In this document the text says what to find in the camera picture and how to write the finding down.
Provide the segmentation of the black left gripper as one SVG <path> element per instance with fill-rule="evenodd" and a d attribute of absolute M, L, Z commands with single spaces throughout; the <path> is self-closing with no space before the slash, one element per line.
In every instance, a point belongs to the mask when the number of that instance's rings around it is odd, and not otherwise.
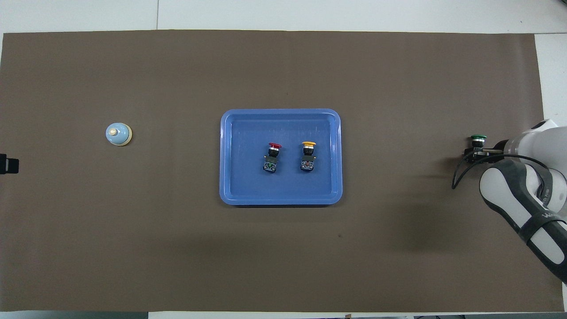
<path fill-rule="evenodd" d="M 17 158 L 7 158 L 6 154 L 0 154 L 0 175 L 18 174 L 19 160 Z"/>

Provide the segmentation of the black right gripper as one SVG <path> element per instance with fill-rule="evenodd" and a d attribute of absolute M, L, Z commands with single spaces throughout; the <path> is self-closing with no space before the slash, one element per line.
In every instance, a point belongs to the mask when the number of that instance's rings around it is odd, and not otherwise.
<path fill-rule="evenodd" d="M 503 154 L 505 145 L 508 141 L 509 140 L 502 140 L 496 143 L 494 147 L 486 147 L 485 140 L 472 140 L 470 142 L 470 147 L 464 149 L 465 161 L 475 163 L 486 157 Z"/>

